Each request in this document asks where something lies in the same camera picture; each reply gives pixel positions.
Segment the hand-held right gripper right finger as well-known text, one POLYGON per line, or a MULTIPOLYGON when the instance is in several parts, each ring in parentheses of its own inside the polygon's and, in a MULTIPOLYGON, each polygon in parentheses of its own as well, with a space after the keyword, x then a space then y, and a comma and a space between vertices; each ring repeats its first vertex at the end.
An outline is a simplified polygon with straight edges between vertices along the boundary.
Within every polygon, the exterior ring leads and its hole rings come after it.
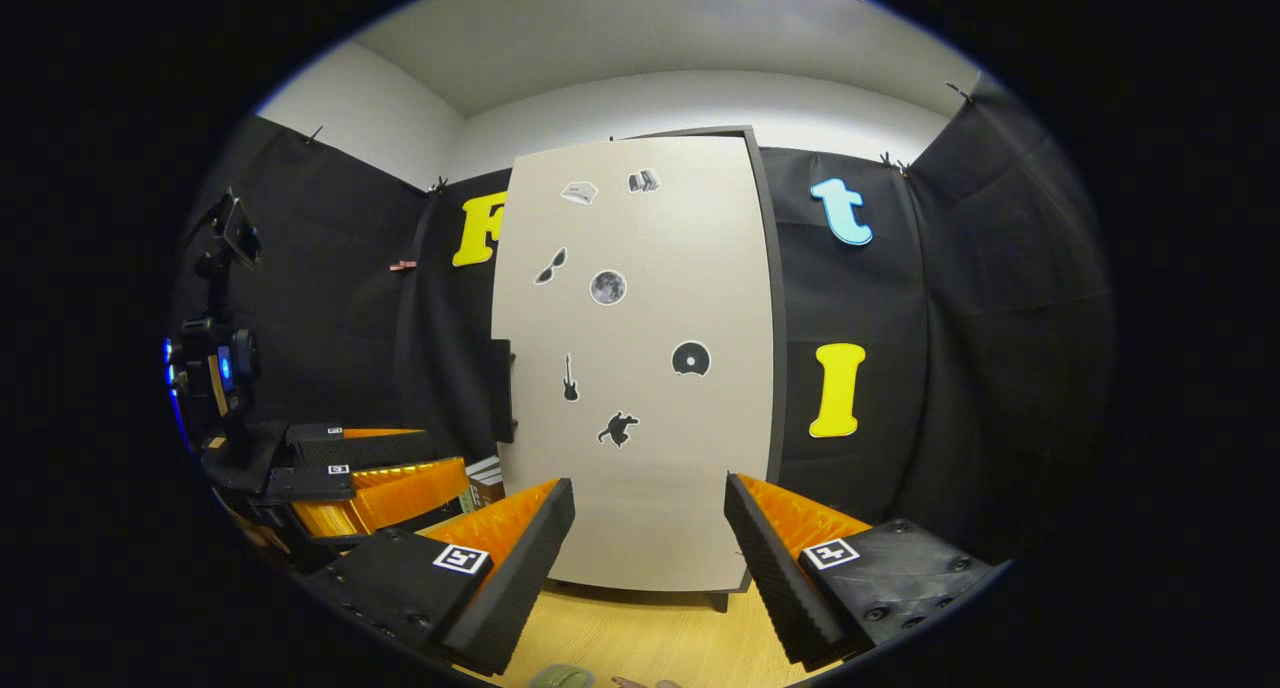
POLYGON ((1001 577, 914 520, 872 526, 749 474, 727 474, 723 514, 787 660, 806 669, 887 653, 1001 577))

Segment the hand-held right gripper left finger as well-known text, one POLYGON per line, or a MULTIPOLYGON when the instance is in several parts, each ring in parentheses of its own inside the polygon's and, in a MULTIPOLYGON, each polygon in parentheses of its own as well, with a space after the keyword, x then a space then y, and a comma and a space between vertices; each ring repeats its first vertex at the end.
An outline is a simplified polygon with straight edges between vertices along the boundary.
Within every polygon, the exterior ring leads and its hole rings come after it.
POLYGON ((402 653, 498 675, 575 515, 571 480, 547 480, 424 536, 379 529, 306 575, 305 590, 402 653))

